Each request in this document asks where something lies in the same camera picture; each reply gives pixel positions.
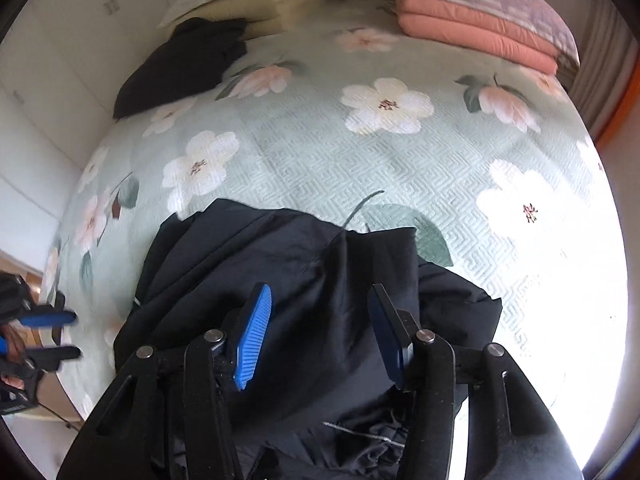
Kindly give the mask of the person's left hand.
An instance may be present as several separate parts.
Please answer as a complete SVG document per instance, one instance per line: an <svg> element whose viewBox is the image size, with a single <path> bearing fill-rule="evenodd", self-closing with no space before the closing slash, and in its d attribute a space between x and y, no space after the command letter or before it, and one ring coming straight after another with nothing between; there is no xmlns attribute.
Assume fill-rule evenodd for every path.
<svg viewBox="0 0 640 480"><path fill-rule="evenodd" d="M1 336L6 341L6 359L13 363L23 362L25 343L20 333L14 330L14 327L11 325L2 325ZM9 375L8 373L2 373L1 379L2 382L5 382L13 388L24 389L24 382L21 378Z"/></svg>

